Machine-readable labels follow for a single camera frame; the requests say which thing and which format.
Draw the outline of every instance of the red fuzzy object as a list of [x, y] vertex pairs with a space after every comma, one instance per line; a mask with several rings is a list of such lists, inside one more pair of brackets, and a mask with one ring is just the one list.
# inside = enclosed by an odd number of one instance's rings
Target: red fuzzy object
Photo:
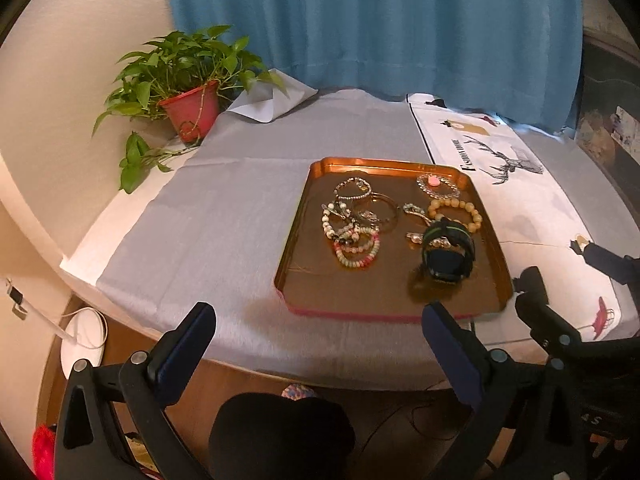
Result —
[[56, 434], [44, 424], [36, 428], [31, 441], [33, 472], [38, 480], [53, 480], [53, 450]]

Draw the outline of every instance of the white round base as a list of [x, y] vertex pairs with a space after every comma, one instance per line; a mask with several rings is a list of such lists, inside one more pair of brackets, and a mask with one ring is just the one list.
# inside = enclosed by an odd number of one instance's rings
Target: white round base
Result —
[[[104, 325], [100, 315], [93, 310], [81, 310], [71, 318], [65, 329], [66, 333], [74, 336], [78, 342], [86, 346], [98, 346], [104, 340]], [[60, 346], [60, 364], [68, 379], [71, 368], [78, 359], [87, 359], [94, 367], [100, 366], [104, 345], [90, 350], [66, 339]]]

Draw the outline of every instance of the wooden floor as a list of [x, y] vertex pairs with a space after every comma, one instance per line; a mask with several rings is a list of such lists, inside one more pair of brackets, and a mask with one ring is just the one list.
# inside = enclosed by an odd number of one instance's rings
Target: wooden floor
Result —
[[[121, 363], [136, 350], [149, 350], [154, 341], [113, 320], [103, 364]], [[166, 412], [195, 457], [207, 465], [209, 431], [220, 406], [241, 392], [280, 394], [288, 382], [241, 372], [201, 361], [182, 398]], [[47, 410], [47, 423], [57, 422], [66, 379], [56, 374]], [[450, 390], [436, 392], [360, 392], [318, 390], [343, 406], [356, 431], [350, 457], [350, 480], [423, 479], [449, 447], [469, 412]], [[135, 431], [126, 407], [116, 409], [125, 432]], [[375, 431], [366, 449], [362, 446]]]

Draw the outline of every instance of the white tablecloth section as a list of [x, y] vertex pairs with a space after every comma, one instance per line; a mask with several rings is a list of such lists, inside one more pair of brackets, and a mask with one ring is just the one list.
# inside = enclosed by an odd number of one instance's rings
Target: white tablecloth section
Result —
[[[538, 160], [508, 126], [424, 105], [423, 97], [412, 96], [410, 110], [407, 103], [340, 91], [303, 104], [271, 124], [223, 114], [198, 153], [159, 193], [164, 183], [152, 174], [143, 184], [146, 188], [116, 197], [63, 268], [97, 284], [130, 315], [158, 330], [173, 328], [195, 301], [209, 301], [219, 317], [206, 354], [212, 359], [333, 386], [431, 386], [442, 373], [419, 326], [298, 317], [273, 289], [273, 275], [314, 160], [338, 155], [429, 162], [431, 152], [436, 163], [459, 166], [466, 161], [452, 140], [461, 136], [461, 142], [467, 141], [462, 135], [480, 139], [496, 152], [508, 153], [509, 146], [516, 146]], [[335, 120], [341, 126], [336, 127]], [[489, 135], [441, 124], [447, 120], [482, 126]], [[572, 202], [546, 168], [542, 174], [517, 169], [507, 182], [494, 185], [495, 179], [479, 169], [499, 166], [501, 160], [479, 146], [462, 144], [465, 158], [476, 167], [470, 176], [512, 276], [537, 265], [551, 306], [580, 329], [583, 339], [603, 338], [623, 317], [616, 298], [623, 291], [614, 291], [608, 278], [568, 248], [576, 234], [590, 235]], [[518, 158], [515, 152], [508, 156]], [[595, 166], [591, 171], [599, 174]], [[193, 186], [200, 179], [207, 182], [204, 190]], [[530, 186], [526, 196], [516, 189], [518, 183]], [[262, 186], [260, 193], [256, 186]], [[607, 192], [619, 200], [613, 188]], [[136, 200], [136, 194], [149, 200], [157, 195], [142, 216], [144, 199]], [[117, 218], [126, 200], [137, 203], [135, 213], [119, 228], [109, 226], [106, 219]], [[260, 211], [269, 210], [274, 200], [277, 208], [262, 218]], [[252, 222], [239, 221], [252, 215]], [[127, 224], [137, 216], [137, 222]], [[164, 219], [159, 230], [158, 218]], [[151, 234], [150, 225], [155, 229]], [[250, 225], [255, 227], [252, 232], [247, 230]], [[640, 235], [633, 243], [640, 246]], [[612, 314], [606, 326], [594, 326], [601, 304]], [[637, 321], [637, 315], [627, 317]], [[513, 300], [503, 313], [478, 319], [476, 330], [485, 344], [503, 346], [515, 358], [526, 359], [535, 346], [515, 315]]]

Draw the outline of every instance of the potted plant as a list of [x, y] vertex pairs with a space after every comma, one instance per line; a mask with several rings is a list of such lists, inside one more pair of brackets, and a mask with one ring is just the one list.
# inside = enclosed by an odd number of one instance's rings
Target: potted plant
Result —
[[194, 34], [175, 30], [147, 41], [154, 48], [150, 52], [122, 56], [118, 62], [130, 61], [116, 77], [120, 87], [107, 97], [94, 133], [109, 115], [152, 120], [168, 116], [185, 143], [197, 142], [240, 89], [248, 90], [256, 80], [284, 88], [280, 77], [246, 50], [248, 36], [232, 44], [218, 39], [229, 28], [215, 25]]

